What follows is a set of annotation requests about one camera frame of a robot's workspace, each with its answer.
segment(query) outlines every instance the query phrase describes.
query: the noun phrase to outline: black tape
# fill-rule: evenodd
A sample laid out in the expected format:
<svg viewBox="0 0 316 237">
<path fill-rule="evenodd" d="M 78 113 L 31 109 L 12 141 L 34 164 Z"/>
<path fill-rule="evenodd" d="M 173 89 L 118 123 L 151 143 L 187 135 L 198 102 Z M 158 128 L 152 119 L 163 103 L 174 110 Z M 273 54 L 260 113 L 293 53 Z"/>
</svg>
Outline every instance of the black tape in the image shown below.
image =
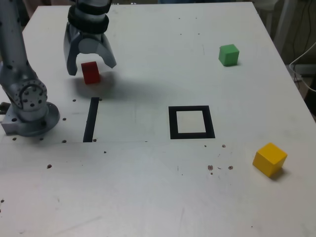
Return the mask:
<svg viewBox="0 0 316 237">
<path fill-rule="evenodd" d="M 90 108 L 87 118 L 87 123 L 85 125 L 83 142 L 92 142 L 95 120 L 97 118 L 99 106 L 99 97 L 92 97 L 90 101 Z"/>
</svg>

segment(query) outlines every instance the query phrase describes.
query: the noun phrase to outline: black strip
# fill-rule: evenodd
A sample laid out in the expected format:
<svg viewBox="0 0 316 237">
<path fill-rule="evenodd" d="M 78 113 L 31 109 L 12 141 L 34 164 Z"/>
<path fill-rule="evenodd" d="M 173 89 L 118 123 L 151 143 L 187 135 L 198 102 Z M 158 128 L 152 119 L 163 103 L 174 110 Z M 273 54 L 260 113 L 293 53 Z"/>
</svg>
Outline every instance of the black strip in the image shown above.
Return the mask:
<svg viewBox="0 0 316 237">
<path fill-rule="evenodd" d="M 206 132 L 179 133 L 177 111 L 202 111 Z M 211 113 L 208 106 L 170 106 L 169 107 L 170 139 L 215 138 Z"/>
<path fill-rule="evenodd" d="M 97 113 L 98 113 L 98 105 L 99 105 L 99 97 L 92 97 L 91 102 L 90 102 L 87 123 L 85 125 L 83 142 L 92 142 L 95 120 L 97 118 Z"/>
</svg>

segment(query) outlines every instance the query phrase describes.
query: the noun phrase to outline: square frame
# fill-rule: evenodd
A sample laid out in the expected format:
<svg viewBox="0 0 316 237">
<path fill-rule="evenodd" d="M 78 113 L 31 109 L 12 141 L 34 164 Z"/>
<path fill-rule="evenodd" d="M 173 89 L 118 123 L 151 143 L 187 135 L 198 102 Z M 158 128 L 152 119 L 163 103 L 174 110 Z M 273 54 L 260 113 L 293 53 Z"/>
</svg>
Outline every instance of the square frame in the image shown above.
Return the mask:
<svg viewBox="0 0 316 237">
<path fill-rule="evenodd" d="M 203 120 L 206 132 L 195 133 L 179 133 L 178 131 L 178 111 L 202 111 Z M 169 106 L 169 127 L 170 127 L 170 139 L 203 139 L 203 138 L 215 138 L 211 113 L 209 106 Z"/>
</svg>

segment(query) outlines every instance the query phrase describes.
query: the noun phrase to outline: white table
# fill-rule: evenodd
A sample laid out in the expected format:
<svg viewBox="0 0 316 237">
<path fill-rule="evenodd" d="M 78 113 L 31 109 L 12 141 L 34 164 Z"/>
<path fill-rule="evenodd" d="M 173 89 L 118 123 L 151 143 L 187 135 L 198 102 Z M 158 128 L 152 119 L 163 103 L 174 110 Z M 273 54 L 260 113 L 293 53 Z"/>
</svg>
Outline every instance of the white table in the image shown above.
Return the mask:
<svg viewBox="0 0 316 237">
<path fill-rule="evenodd" d="M 316 126 L 251 3 L 112 6 L 118 65 L 77 63 L 96 60 L 113 87 L 67 74 L 67 13 L 40 7 L 24 30 L 29 62 L 67 120 L 42 141 L 1 129 L 0 236 L 316 235 Z M 231 43 L 239 65 L 226 68 L 219 47 Z M 97 142 L 83 143 L 91 96 L 103 98 Z M 171 140 L 168 107 L 195 105 L 209 106 L 216 138 Z M 288 153 L 276 180 L 252 166 L 268 142 Z"/>
</svg>

